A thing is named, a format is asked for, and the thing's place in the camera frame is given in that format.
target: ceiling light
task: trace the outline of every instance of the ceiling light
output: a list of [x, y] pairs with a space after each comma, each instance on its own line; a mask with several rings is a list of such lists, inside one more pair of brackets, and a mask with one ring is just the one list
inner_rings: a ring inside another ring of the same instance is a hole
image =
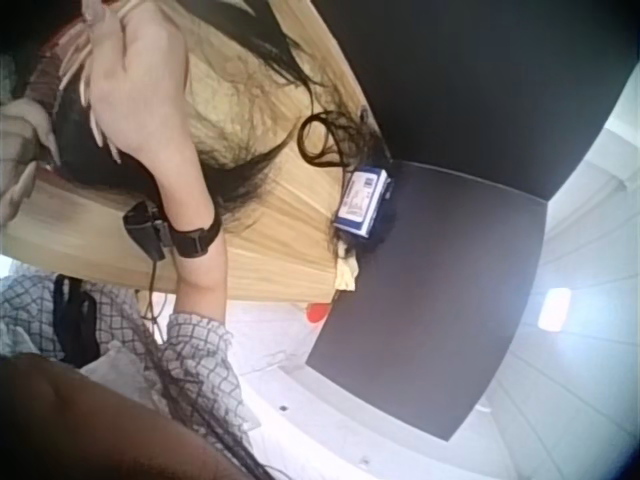
[[570, 303], [570, 289], [552, 288], [549, 290], [538, 318], [538, 327], [547, 332], [559, 332], [562, 330], [562, 326], [567, 319]]

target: wood grain surface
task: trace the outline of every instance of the wood grain surface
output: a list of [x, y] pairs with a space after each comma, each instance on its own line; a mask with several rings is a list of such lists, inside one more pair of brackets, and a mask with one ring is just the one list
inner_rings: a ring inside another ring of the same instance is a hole
[[[273, 146], [310, 113], [304, 89], [283, 86], [211, 27], [170, 0], [162, 3], [173, 12], [189, 43], [188, 100], [199, 115], [225, 126], [225, 138], [246, 136], [243, 128], [251, 115], [255, 146]], [[330, 79], [346, 105], [357, 112], [365, 104], [364, 96], [310, 2], [271, 3], [284, 31], [303, 47], [300, 61], [305, 70], [314, 79]], [[252, 98], [243, 94], [247, 91], [262, 95]], [[217, 133], [198, 121], [194, 120], [192, 131], [197, 140], [216, 141]], [[311, 134], [322, 136], [321, 132]], [[330, 221], [340, 198], [341, 176], [338, 169], [310, 167], [300, 158], [295, 142], [287, 145], [271, 168], [261, 197], [225, 227], [231, 299], [332, 299], [335, 257]], [[122, 214], [133, 199], [70, 185], [44, 169], [38, 178], [33, 196], [2, 232], [2, 253], [49, 271], [147, 288], [151, 263], [122, 226]], [[169, 259], [159, 265], [156, 289], [171, 292], [175, 283]]]

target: black cable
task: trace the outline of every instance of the black cable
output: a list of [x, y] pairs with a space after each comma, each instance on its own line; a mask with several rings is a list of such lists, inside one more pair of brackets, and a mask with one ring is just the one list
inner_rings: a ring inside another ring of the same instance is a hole
[[[152, 332], [155, 332], [156, 328], [158, 329], [158, 335], [160, 335], [160, 340], [162, 340], [162, 342], [164, 343], [165, 341], [164, 335], [162, 335], [162, 329], [160, 328], [160, 324], [158, 323], [158, 316], [156, 316], [155, 312], [153, 311], [153, 290], [156, 283], [157, 271], [158, 271], [158, 262], [153, 262], [151, 265], [151, 280], [149, 281], [149, 301], [147, 303], [147, 308], [144, 311], [143, 318], [151, 321]], [[158, 315], [162, 314], [166, 303], [167, 303], [167, 296], [165, 294], [165, 299], [162, 304], [162, 308], [160, 309], [160, 313]]]

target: wrist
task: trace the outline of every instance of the wrist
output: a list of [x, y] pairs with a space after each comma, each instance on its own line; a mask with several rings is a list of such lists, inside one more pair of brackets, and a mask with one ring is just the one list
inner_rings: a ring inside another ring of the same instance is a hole
[[158, 185], [177, 185], [197, 175], [202, 175], [198, 152], [191, 138], [182, 136], [156, 145], [143, 152], [138, 159], [145, 165]]

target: woman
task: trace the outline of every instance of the woman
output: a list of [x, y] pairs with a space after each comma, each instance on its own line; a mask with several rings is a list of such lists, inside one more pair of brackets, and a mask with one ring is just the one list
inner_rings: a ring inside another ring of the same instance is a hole
[[[118, 149], [153, 174], [173, 234], [197, 236], [200, 244], [195, 253], [174, 255], [176, 305], [161, 346], [131, 291], [84, 282], [79, 289], [70, 279], [24, 269], [3, 280], [0, 472], [3, 478], [272, 478], [243, 442], [242, 398], [226, 358], [227, 253], [189, 133], [184, 39], [153, 3], [123, 25], [99, 0], [84, 6], [97, 121]], [[80, 322], [69, 334], [65, 313], [74, 295], [75, 315], [93, 310], [96, 324]], [[91, 327], [94, 338], [87, 335]], [[32, 353], [16, 355], [25, 351]], [[84, 366], [89, 377], [138, 401], [51, 359]], [[114, 365], [125, 365], [122, 374], [106, 378]]]

